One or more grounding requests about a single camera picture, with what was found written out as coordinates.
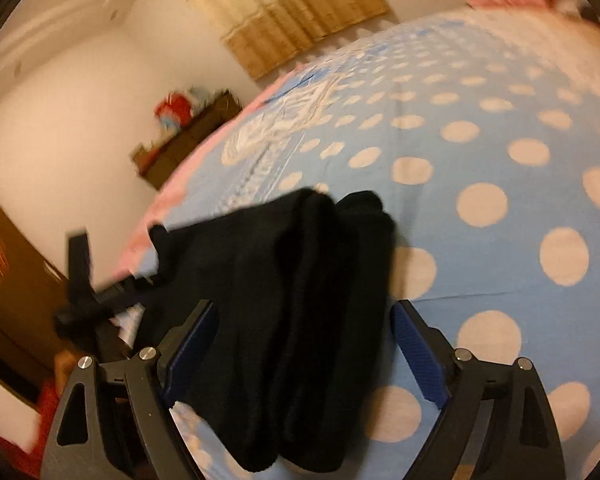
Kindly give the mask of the person left hand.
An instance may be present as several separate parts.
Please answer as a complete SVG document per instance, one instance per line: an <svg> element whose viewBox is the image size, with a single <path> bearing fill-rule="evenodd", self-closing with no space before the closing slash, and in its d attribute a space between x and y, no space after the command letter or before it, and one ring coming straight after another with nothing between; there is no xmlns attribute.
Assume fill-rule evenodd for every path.
<svg viewBox="0 0 600 480"><path fill-rule="evenodd" d="M54 373L56 382L66 382L76 367L79 357L72 351L65 349L54 356Z"/></svg>

